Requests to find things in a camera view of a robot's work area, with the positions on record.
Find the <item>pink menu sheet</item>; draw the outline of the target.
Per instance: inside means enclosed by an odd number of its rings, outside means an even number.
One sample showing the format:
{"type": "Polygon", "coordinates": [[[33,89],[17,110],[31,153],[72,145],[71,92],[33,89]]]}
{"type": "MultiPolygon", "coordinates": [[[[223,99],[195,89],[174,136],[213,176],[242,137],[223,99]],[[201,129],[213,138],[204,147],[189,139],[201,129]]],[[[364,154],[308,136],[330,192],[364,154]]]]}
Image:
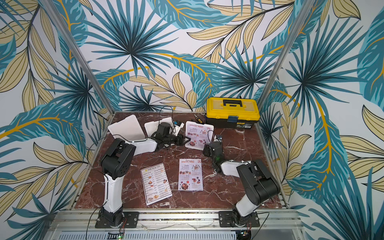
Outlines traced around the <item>pink menu sheet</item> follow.
{"type": "Polygon", "coordinates": [[[203,171],[201,159],[180,159],[179,191],[203,191],[203,171]]]}

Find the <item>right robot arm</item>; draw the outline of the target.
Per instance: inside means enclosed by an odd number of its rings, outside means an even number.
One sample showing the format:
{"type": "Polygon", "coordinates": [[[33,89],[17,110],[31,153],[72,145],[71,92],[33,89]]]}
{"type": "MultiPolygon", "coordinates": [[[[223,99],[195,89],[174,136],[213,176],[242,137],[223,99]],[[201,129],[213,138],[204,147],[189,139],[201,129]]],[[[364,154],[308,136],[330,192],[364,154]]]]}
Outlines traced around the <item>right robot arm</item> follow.
{"type": "Polygon", "coordinates": [[[206,144],[203,153],[212,159],[217,173],[240,178],[245,190],[245,195],[231,211],[219,212],[220,227],[259,227],[257,208],[281,192],[278,181],[267,166],[261,160],[227,160],[220,141],[206,144]]]}

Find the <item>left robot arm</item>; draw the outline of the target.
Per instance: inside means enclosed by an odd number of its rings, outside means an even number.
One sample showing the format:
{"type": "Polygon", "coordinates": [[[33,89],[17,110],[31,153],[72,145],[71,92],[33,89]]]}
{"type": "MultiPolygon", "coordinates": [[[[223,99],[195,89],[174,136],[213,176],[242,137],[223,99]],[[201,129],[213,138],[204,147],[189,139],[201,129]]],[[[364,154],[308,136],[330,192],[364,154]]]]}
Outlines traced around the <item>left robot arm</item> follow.
{"type": "Polygon", "coordinates": [[[133,220],[133,212],[124,214],[122,202],[123,181],[134,156],[159,151],[171,145],[184,146],[191,138],[170,134],[171,125],[160,123],[158,129],[143,140],[128,140],[118,135],[112,142],[101,161],[105,179],[105,199],[99,212],[97,228],[117,228],[124,225],[125,220],[133,220]]]}

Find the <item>yellow black screwdriver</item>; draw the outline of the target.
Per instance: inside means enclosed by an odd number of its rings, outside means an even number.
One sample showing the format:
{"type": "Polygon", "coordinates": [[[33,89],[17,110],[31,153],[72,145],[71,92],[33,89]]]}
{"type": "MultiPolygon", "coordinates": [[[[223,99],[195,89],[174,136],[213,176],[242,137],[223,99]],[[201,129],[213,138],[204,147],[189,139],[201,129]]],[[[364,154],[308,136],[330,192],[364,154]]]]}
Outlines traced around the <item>yellow black screwdriver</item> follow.
{"type": "Polygon", "coordinates": [[[202,119],[201,119],[199,116],[194,115],[194,117],[195,117],[195,119],[196,119],[196,121],[197,121],[198,123],[203,124],[203,121],[202,121],[202,119]]]}

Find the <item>yellow black toolbox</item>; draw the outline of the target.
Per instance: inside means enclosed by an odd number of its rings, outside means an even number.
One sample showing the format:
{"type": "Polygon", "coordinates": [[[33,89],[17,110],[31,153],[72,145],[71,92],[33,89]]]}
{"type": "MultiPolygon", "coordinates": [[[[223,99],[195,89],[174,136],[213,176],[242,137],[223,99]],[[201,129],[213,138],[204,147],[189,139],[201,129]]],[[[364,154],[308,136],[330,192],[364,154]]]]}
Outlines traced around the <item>yellow black toolbox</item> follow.
{"type": "Polygon", "coordinates": [[[215,128],[251,129],[260,120],[255,100],[209,98],[206,123],[215,128]]]}

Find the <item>yellow header menu sheet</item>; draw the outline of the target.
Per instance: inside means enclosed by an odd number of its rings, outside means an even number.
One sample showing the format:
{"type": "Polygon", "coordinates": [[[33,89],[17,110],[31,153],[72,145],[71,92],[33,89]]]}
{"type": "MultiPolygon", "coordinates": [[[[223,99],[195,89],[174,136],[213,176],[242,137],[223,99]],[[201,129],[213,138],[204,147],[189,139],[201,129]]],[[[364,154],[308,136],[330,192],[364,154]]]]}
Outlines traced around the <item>yellow header menu sheet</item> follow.
{"type": "Polygon", "coordinates": [[[147,206],[173,195],[163,163],[142,169],[141,176],[147,206]]]}

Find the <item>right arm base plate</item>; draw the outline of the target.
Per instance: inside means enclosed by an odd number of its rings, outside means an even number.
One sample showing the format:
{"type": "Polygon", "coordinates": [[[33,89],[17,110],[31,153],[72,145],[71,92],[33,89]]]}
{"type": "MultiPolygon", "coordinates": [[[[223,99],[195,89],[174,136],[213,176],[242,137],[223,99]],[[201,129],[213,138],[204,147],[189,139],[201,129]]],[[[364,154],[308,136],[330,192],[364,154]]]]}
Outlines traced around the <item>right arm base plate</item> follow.
{"type": "Polygon", "coordinates": [[[242,217],[237,210],[219,211],[219,223],[221,228],[243,228],[243,227],[259,227],[259,216],[256,212],[242,217]]]}

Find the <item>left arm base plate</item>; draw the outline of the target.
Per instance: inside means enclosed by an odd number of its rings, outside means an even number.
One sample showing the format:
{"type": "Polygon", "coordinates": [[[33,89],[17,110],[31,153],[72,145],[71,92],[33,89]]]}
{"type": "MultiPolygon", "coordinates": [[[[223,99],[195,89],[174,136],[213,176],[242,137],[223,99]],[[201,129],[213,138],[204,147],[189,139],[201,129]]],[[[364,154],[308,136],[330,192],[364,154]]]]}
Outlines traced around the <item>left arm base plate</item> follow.
{"type": "Polygon", "coordinates": [[[139,212],[117,212],[111,214],[109,212],[100,212],[96,221],[96,229],[134,229],[137,227],[139,212]]]}

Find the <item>aluminium front rail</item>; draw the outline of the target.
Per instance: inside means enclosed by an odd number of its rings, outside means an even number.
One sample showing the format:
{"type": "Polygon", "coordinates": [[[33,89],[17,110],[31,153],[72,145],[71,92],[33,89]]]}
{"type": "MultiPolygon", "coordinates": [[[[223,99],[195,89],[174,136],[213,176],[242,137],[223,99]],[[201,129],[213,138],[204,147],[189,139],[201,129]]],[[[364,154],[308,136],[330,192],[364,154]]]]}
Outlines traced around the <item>aluminium front rail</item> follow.
{"type": "Polygon", "coordinates": [[[135,209],[138,217],[123,228],[96,228],[92,210],[62,211],[49,227],[46,240],[306,240],[304,225],[296,210],[258,209],[256,223],[225,227],[224,210],[135,209]]]}

